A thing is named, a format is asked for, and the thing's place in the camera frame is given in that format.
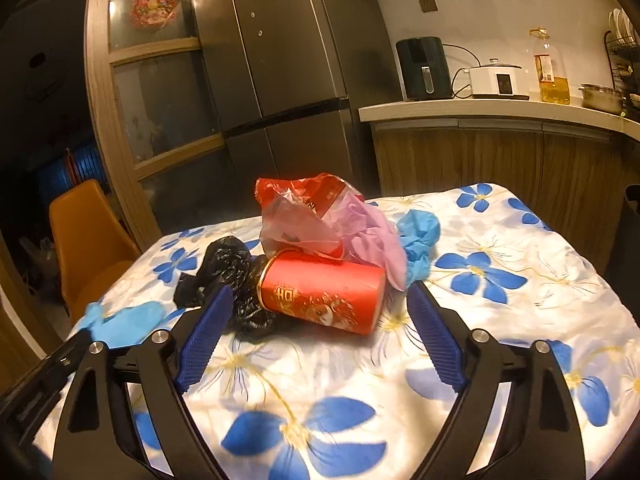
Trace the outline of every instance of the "silver screw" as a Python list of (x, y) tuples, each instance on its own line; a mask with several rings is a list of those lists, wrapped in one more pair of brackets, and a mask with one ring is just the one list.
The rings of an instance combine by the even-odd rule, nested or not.
[(151, 341), (154, 343), (164, 343), (167, 339), (169, 339), (167, 330), (156, 330), (151, 335)]
[(489, 334), (484, 330), (474, 330), (471, 333), (471, 337), (479, 343), (486, 343), (487, 341), (489, 341)]
[(104, 349), (104, 343), (102, 341), (96, 341), (89, 345), (89, 352), (92, 354), (99, 354)]
[(536, 341), (536, 350), (541, 354), (547, 354), (551, 348), (549, 348), (546, 341)]

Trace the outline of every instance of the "glass pane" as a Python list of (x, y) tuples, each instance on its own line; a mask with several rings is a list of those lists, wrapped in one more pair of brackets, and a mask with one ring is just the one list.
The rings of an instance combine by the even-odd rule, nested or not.
[(113, 80), (135, 162), (208, 137), (216, 129), (200, 51), (116, 66)]
[(111, 50), (197, 36), (191, 0), (110, 0)]
[(141, 184), (163, 235), (243, 216), (227, 150), (174, 166)]

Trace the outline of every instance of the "bottle label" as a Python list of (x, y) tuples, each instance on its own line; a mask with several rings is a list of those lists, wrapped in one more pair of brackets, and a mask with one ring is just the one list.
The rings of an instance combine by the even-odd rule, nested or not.
[(553, 83), (555, 82), (554, 78), (554, 67), (551, 62), (551, 56), (549, 54), (541, 54), (536, 56), (538, 58), (538, 78), (541, 83)]

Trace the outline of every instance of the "door decoration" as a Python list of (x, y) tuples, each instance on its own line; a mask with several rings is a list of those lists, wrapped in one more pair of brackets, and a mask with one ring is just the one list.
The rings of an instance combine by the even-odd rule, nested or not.
[(130, 15), (136, 27), (162, 27), (175, 19), (177, 6), (175, 0), (133, 0)]

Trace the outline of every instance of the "tablecloth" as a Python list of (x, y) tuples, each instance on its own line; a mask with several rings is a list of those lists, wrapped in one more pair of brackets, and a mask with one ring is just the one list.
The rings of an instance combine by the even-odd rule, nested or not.
[[(609, 285), (503, 187), (477, 184), (370, 203), (392, 222), (409, 209), (439, 218), (442, 235), (426, 283), (441, 306), (502, 342), (550, 342), (572, 391), (592, 476), (640, 407), (640, 330)], [(104, 295), (104, 315), (156, 300), (168, 315), (162, 326), (171, 327), (180, 272), (195, 273), (207, 245), (226, 235), (261, 254), (259, 233), (260, 217), (162, 238)], [(500, 386), (472, 469), (488, 462), (508, 390)], [(168, 472), (140, 387), (130, 395), (150, 462)], [(184, 398), (232, 480), (401, 480), (431, 447), (455, 394), (438, 380), (404, 294), (388, 290), (371, 336), (311, 323), (258, 344), (223, 335)], [(61, 410), (62, 401), (36, 436), (49, 456)]]

